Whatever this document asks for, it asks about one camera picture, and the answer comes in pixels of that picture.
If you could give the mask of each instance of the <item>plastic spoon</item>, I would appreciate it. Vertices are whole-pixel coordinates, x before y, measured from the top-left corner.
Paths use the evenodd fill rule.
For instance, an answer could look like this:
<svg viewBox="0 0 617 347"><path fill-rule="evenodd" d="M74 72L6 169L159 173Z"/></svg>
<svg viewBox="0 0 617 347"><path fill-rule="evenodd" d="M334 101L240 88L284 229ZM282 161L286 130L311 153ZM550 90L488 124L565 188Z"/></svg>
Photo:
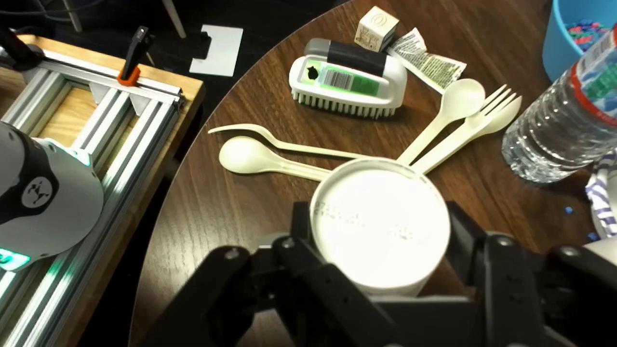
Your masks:
<svg viewBox="0 0 617 347"><path fill-rule="evenodd" d="M288 175L322 180L330 169L292 161L251 136L232 136L218 151L218 161L236 173L282 171Z"/></svg>
<svg viewBox="0 0 617 347"><path fill-rule="evenodd" d="M409 165L452 121L477 113L484 101L484 86L477 78L459 78L452 82L440 103L438 115L427 128L403 149L398 161Z"/></svg>
<svg viewBox="0 0 617 347"><path fill-rule="evenodd" d="M307 153L338 155L338 157L369 157L369 155L357 153L357 151L346 151L346 149L334 149L334 148L280 140L272 134L270 128L267 128L259 123L230 123L230 124L209 128L209 132L222 132L222 130L253 130L253 132L259 132L261 136L265 136L272 146L276 146L280 149L290 149L290 151L307 151Z"/></svg>

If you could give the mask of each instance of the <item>white packet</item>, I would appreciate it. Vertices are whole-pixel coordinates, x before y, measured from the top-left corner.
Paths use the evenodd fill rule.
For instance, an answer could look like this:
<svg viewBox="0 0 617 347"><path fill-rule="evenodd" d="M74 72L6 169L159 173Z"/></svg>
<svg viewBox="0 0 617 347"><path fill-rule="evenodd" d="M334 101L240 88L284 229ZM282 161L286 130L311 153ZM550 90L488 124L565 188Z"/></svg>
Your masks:
<svg viewBox="0 0 617 347"><path fill-rule="evenodd" d="M388 53L398 57L411 72L440 94L444 94L446 86L457 80L467 67L465 61L427 51L427 43L419 28L398 38L390 45Z"/></svg>

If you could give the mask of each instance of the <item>plastic fork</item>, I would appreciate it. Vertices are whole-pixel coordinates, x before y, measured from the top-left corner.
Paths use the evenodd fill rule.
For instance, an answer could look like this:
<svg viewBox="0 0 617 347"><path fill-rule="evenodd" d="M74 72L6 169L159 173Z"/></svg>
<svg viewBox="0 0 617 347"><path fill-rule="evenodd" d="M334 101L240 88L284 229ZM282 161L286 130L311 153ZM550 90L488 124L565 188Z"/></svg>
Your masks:
<svg viewBox="0 0 617 347"><path fill-rule="evenodd" d="M427 151L411 167L421 173L429 173L467 142L496 132L515 119L521 109L523 96L517 96L506 84L492 92L479 113L465 119L450 136L446 136L438 146Z"/></svg>

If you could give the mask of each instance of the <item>white bowl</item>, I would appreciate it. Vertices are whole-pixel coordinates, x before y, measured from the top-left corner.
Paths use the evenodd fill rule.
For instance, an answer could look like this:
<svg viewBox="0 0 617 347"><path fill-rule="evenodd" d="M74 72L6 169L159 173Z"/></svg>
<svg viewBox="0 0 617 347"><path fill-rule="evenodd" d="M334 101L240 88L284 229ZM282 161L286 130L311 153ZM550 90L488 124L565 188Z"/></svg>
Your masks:
<svg viewBox="0 0 617 347"><path fill-rule="evenodd" d="M336 167L311 200L311 223L321 254L371 296L419 294L450 242L440 190L386 157Z"/></svg>

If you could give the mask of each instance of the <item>water bottle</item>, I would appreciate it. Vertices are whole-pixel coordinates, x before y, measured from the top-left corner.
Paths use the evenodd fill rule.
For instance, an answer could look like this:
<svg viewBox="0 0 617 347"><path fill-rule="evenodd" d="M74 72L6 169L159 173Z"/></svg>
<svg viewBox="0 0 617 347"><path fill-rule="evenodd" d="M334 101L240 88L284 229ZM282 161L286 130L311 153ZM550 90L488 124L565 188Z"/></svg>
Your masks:
<svg viewBox="0 0 617 347"><path fill-rule="evenodd" d="M504 134L525 180L554 182L617 148L617 26L535 99Z"/></svg>

